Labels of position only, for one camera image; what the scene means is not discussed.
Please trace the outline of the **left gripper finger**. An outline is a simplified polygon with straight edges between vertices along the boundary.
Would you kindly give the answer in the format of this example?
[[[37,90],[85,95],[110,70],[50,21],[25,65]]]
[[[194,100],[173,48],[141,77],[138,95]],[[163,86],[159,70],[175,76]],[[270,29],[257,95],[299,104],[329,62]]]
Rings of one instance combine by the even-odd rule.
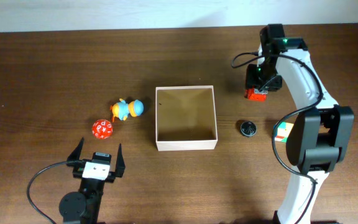
[[[124,162],[124,158],[122,155],[122,144],[119,144],[117,158],[116,158],[116,168],[115,168],[115,176],[118,178],[123,177],[126,165]]]
[[[67,157],[67,166],[73,167],[76,162],[80,161],[80,155],[81,155],[84,141],[85,139],[81,138],[77,147],[75,147],[74,150]]]

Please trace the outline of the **red toy car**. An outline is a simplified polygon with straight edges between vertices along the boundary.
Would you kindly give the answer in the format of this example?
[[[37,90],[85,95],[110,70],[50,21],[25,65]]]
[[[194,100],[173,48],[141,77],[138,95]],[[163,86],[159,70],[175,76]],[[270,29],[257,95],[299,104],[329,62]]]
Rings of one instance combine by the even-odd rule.
[[[265,101],[267,94],[264,92],[259,92],[258,89],[249,88],[244,93],[245,98],[251,101]]]

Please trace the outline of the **multicolour puzzle cube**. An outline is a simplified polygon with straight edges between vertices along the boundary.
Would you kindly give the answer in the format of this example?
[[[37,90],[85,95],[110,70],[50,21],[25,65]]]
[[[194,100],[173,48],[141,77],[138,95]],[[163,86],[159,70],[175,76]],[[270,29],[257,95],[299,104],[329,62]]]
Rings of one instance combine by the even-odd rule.
[[[277,142],[286,142],[289,134],[292,130],[293,123],[282,122],[277,128],[277,132],[275,134],[275,141]]]

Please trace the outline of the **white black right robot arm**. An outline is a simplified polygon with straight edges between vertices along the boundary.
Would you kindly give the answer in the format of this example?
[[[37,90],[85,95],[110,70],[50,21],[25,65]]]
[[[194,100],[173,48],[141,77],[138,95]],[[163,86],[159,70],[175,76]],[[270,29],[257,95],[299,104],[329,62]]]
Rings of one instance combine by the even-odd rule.
[[[328,93],[311,63],[302,38],[286,37],[281,24],[260,31],[260,47],[248,61],[246,96],[264,100],[285,83],[296,110],[273,127],[273,138],[288,118],[296,120],[286,141],[291,173],[285,198],[273,215],[274,223],[310,223],[317,194],[337,163],[344,160],[354,123],[354,112]]]

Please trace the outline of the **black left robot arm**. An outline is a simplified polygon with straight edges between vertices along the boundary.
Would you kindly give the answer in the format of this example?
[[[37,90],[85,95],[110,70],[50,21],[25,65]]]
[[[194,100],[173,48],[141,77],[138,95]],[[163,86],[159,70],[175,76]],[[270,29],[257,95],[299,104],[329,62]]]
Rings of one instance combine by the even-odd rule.
[[[66,194],[60,201],[59,212],[63,223],[97,223],[104,185],[121,178],[126,168],[121,145],[118,147],[114,171],[110,170],[110,154],[95,152],[91,159],[80,159],[84,141],[82,138],[67,157],[67,166],[73,168],[73,177],[81,182],[76,192]]]

